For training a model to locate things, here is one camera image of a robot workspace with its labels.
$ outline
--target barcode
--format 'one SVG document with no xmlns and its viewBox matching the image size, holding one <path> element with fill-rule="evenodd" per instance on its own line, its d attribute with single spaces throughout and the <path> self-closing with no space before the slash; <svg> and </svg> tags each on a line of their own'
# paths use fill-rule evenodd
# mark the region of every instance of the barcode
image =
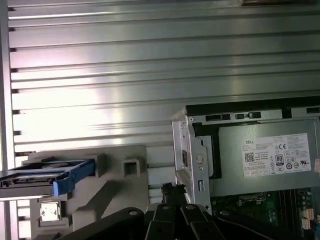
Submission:
<svg viewBox="0 0 320 240">
<path fill-rule="evenodd" d="M 255 154 L 253 152 L 247 152 L 244 154 L 245 162 L 250 163 L 255 161 Z"/>
</svg>

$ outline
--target blue drive tray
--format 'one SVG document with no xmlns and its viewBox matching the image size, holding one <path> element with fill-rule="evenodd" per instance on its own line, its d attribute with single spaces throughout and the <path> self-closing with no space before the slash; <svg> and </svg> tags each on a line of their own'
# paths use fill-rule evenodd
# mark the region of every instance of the blue drive tray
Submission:
<svg viewBox="0 0 320 240">
<path fill-rule="evenodd" d="M 66 194 L 87 176 L 94 176 L 94 159 L 63 160 L 55 157 L 0 171 L 0 198 Z"/>
</svg>

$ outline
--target metal side panel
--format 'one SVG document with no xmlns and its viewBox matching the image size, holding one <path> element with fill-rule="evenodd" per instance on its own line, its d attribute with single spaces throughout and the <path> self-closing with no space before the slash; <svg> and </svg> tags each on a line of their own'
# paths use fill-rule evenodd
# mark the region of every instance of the metal side panel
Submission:
<svg viewBox="0 0 320 240">
<path fill-rule="evenodd" d="M 0 171 L 15 167 L 7 4 L 0 1 Z M 18 239 L 16 204 L 0 202 L 0 239 Z"/>
<path fill-rule="evenodd" d="M 6 120 L 14 140 L 6 139 L 17 161 L 36 151 L 145 145 L 151 202 L 167 179 L 162 173 L 174 179 L 171 116 L 183 106 L 320 94 L 320 4 L 0 4 L 9 9 L 0 15 L 13 109 Z"/>
</svg>

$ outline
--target vent slot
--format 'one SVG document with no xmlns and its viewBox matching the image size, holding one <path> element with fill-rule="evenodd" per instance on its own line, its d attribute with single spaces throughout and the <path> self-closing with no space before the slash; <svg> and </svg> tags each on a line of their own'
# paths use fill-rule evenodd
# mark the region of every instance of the vent slot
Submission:
<svg viewBox="0 0 320 240">
<path fill-rule="evenodd" d="M 188 167 L 188 153 L 185 150 L 182 150 L 182 163 L 185 167 Z"/>
<path fill-rule="evenodd" d="M 320 107 L 308 107 L 306 109 L 307 114 L 319 114 L 320 113 Z"/>
<path fill-rule="evenodd" d="M 219 114 L 219 115 L 205 116 L 206 122 L 223 121 L 223 120 L 230 120 L 230 119 L 231 119 L 230 114 Z"/>
</svg>

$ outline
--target sticker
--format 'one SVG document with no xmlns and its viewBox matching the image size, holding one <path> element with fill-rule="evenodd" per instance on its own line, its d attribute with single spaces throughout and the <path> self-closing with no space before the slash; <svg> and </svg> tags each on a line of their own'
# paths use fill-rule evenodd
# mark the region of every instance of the sticker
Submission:
<svg viewBox="0 0 320 240">
<path fill-rule="evenodd" d="M 242 145 L 244 177 L 311 171 L 306 133 L 257 137 Z"/>
<path fill-rule="evenodd" d="M 320 173 L 320 159 L 316 158 L 314 161 L 314 169 L 315 173 Z"/>
</svg>

